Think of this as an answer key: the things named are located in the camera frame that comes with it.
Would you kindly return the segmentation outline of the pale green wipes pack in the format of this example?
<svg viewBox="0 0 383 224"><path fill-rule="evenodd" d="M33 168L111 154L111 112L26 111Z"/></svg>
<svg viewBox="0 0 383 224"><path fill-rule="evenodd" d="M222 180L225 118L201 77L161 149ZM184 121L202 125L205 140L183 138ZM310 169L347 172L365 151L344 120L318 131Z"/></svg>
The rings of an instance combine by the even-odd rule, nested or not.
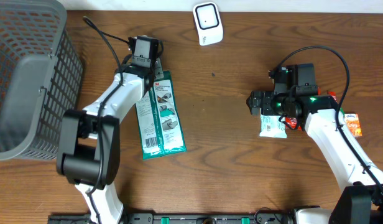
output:
<svg viewBox="0 0 383 224"><path fill-rule="evenodd" d="M279 121L280 116L266 116L261 114L260 137L286 139L284 123Z"/></svg>

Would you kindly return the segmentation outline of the green 3M gloves package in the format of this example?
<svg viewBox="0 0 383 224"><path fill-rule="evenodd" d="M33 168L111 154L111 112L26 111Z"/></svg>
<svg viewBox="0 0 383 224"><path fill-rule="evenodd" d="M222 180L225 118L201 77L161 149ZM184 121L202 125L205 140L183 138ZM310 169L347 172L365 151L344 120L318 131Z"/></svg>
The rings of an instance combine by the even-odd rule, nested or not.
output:
<svg viewBox="0 0 383 224"><path fill-rule="evenodd" d="M144 160L187 150L170 71L136 103L136 115Z"/></svg>

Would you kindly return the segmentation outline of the small orange packet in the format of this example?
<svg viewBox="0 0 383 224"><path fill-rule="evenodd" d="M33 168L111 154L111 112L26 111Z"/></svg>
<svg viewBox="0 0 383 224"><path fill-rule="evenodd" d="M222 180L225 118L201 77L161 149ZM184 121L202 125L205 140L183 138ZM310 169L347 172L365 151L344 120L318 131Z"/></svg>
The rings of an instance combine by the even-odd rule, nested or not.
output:
<svg viewBox="0 0 383 224"><path fill-rule="evenodd" d="M345 120L346 125L347 125L348 129L350 130L351 134L355 138L362 136L361 125L359 122L358 114L355 114L355 113L345 114L344 120Z"/></svg>

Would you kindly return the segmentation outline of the red snack bag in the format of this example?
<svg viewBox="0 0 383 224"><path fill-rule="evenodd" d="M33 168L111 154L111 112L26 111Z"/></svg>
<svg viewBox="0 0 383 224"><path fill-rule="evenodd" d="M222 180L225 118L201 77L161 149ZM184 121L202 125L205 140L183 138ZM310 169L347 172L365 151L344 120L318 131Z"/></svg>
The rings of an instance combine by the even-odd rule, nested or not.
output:
<svg viewBox="0 0 383 224"><path fill-rule="evenodd" d="M297 129L297 130L301 130L302 129L301 125L298 123L296 118L286 117L285 118L285 122L287 123L287 128L288 129Z"/></svg>

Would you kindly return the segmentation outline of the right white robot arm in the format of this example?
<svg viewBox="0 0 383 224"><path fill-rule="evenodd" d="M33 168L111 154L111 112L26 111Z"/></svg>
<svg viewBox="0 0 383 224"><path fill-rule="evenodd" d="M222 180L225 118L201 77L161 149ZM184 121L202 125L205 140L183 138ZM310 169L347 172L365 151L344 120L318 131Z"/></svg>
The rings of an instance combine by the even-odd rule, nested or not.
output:
<svg viewBox="0 0 383 224"><path fill-rule="evenodd" d="M247 105L253 115L295 118L319 147L342 191L334 209L296 208L282 223L383 223L383 171L356 141L332 96L254 90Z"/></svg>

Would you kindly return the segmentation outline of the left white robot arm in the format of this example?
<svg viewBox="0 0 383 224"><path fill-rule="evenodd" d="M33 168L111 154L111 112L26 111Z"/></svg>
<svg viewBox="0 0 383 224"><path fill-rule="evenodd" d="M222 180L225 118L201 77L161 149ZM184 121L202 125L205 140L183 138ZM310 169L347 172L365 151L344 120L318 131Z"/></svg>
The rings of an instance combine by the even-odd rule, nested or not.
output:
<svg viewBox="0 0 383 224"><path fill-rule="evenodd" d="M114 180L120 163L120 124L152 88L161 61L127 56L112 84L82 110L66 110L60 131L57 172L82 194L89 223L121 223L124 205Z"/></svg>

